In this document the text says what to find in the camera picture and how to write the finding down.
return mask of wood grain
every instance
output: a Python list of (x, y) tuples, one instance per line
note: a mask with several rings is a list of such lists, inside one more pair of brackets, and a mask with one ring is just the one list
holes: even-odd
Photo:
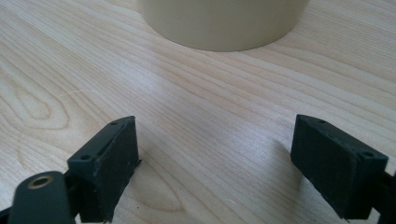
[(395, 59), (393, 0), (312, 0), (284, 38), (231, 53), (162, 38), (135, 0), (1, 0), (0, 209), (135, 115), (143, 163), (113, 223), (346, 223), (290, 162), (295, 115), (389, 155), (394, 173)]

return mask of cylindrical object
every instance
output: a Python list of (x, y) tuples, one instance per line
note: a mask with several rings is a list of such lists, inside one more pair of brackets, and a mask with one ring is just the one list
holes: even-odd
[(178, 44), (215, 51), (254, 49), (278, 40), (309, 0), (139, 0), (148, 25)]

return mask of beige cylinder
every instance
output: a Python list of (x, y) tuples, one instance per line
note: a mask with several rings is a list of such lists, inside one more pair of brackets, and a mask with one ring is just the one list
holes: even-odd
[(215, 51), (254, 49), (278, 40), (309, 0), (139, 0), (157, 33), (184, 46)]

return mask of light wood surface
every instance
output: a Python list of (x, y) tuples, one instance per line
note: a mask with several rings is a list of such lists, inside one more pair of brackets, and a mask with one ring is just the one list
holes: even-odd
[(143, 163), (113, 223), (346, 223), (290, 162), (296, 114), (396, 169), (394, 0), (312, 0), (284, 38), (230, 53), (164, 39), (135, 0), (1, 0), (0, 68), (0, 209), (130, 115)]

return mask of black plastic block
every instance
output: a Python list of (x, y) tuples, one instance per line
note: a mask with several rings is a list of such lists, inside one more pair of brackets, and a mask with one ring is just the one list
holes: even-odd
[(134, 117), (107, 124), (67, 161), (70, 175), (79, 177), (83, 187), (81, 221), (112, 220), (139, 162)]
[(291, 160), (339, 217), (366, 219), (388, 157), (324, 120), (298, 115)]

